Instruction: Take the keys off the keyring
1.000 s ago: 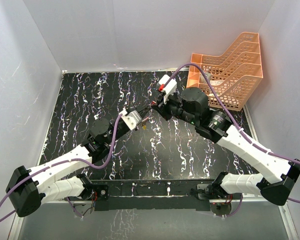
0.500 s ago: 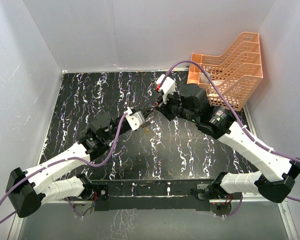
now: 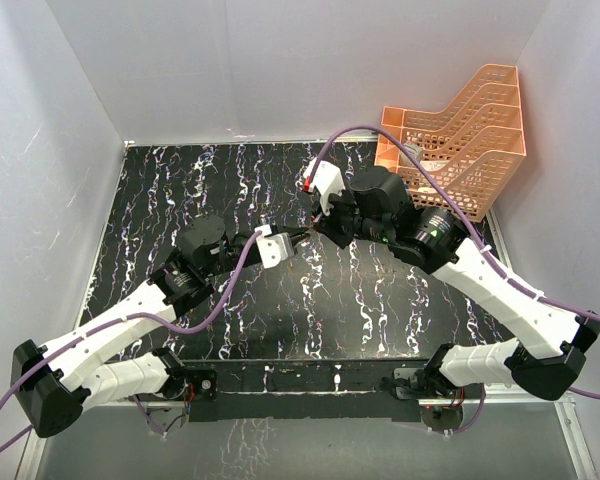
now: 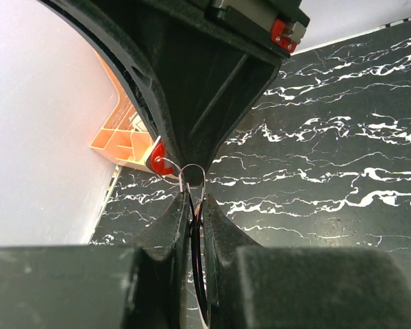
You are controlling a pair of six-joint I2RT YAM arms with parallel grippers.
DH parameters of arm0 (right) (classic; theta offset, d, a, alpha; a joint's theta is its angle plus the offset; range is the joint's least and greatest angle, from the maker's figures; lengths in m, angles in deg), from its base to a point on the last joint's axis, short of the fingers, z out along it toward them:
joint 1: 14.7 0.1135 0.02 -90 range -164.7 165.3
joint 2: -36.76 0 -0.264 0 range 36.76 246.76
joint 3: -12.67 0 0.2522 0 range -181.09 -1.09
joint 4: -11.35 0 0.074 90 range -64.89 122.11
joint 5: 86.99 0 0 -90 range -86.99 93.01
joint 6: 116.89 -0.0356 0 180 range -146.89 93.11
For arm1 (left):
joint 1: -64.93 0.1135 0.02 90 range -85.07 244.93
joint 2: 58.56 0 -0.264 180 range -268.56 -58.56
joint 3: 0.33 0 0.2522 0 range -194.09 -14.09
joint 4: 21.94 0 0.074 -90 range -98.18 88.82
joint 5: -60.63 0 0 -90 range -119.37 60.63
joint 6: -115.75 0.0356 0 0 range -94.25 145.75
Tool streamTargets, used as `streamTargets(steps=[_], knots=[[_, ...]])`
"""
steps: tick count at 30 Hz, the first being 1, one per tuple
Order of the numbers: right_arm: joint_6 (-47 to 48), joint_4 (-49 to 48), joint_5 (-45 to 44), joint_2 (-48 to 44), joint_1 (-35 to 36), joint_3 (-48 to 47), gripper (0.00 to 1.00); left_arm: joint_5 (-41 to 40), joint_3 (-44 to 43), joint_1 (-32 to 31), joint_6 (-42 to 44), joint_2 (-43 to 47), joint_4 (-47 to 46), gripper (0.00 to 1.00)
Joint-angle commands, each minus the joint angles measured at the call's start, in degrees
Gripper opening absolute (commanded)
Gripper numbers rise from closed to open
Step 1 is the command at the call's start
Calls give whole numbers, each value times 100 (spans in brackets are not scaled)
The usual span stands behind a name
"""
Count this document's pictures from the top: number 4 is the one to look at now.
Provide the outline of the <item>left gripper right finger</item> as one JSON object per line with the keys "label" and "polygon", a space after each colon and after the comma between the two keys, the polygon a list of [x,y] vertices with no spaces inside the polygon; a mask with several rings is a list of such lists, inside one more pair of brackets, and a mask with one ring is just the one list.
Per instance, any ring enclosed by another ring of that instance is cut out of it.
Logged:
{"label": "left gripper right finger", "polygon": [[411,328],[411,290],[389,254],[264,247],[211,195],[203,223],[210,328]]}

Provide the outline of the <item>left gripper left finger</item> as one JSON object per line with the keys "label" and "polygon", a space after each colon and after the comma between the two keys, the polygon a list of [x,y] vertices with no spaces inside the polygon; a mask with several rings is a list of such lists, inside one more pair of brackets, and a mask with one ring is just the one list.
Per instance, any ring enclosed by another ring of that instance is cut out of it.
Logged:
{"label": "left gripper left finger", "polygon": [[129,245],[0,247],[0,328],[184,328],[190,206]]}

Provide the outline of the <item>large silver keyring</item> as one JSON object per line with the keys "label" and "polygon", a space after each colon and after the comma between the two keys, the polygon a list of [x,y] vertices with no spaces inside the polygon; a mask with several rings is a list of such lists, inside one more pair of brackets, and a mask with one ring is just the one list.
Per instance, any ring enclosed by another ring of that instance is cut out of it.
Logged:
{"label": "large silver keyring", "polygon": [[[203,328],[208,328],[208,303],[201,258],[201,229],[203,227],[202,211],[203,203],[205,201],[206,173],[198,164],[186,164],[185,166],[180,167],[172,160],[169,159],[169,161],[175,165],[175,168],[179,171],[177,175],[179,177],[180,191],[188,191],[192,214],[192,220],[190,222],[192,276],[195,284],[195,295],[197,298],[198,309],[201,315],[201,323]],[[200,169],[202,173],[201,197],[199,198],[197,205],[195,205],[192,196],[193,186],[184,179],[184,171],[189,167],[196,167]]]}

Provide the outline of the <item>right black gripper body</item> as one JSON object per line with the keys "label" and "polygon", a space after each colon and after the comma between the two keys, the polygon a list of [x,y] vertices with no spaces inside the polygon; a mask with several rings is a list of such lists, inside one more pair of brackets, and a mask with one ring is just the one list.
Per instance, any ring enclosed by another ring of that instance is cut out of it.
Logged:
{"label": "right black gripper body", "polygon": [[273,53],[293,53],[310,18],[300,1],[209,1],[210,18]]}

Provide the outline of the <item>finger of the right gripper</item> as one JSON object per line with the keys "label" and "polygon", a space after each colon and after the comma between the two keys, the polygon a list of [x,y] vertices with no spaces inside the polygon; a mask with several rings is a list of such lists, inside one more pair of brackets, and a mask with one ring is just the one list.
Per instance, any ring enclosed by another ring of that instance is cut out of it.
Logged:
{"label": "finger of the right gripper", "polygon": [[189,1],[46,1],[108,63],[146,128],[199,182],[285,55]]}

